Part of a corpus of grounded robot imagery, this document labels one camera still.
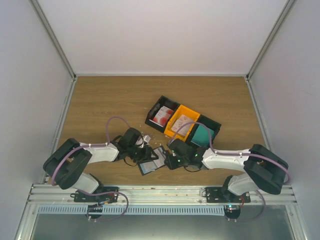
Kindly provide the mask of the black leather card holder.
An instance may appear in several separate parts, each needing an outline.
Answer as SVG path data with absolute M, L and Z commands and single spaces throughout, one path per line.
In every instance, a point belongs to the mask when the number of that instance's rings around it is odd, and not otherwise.
M 143 161 L 138 163 L 138 168 L 142 176 L 147 175 L 151 172 L 154 172 L 162 167 L 165 166 L 165 159 L 166 159 L 166 150 L 161 145 L 154 149 L 154 151 L 158 154 L 159 159 L 153 161 Z

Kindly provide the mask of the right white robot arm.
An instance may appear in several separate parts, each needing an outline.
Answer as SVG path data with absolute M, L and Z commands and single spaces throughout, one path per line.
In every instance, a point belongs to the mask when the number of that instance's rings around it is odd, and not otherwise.
M 260 144 L 244 150 L 216 150 L 208 146 L 192 147 L 180 139 L 169 145 L 165 165 L 170 170 L 192 167 L 196 170 L 227 169 L 241 172 L 230 175 L 218 190 L 228 203 L 256 190 L 279 195 L 288 176 L 288 164 Z

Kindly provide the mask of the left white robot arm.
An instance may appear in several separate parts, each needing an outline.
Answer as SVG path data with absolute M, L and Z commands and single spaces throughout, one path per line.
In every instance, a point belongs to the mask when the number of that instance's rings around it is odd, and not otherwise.
M 69 138 L 45 161 L 43 170 L 51 177 L 53 185 L 62 190 L 77 189 L 90 201 L 98 202 L 103 197 L 103 185 L 92 174 L 84 173 L 87 165 L 129 158 L 133 163 L 141 164 L 146 172 L 152 172 L 162 167 L 164 149 L 161 146 L 152 148 L 149 140 L 148 135 L 143 136 L 132 127 L 106 143 L 80 143 Z

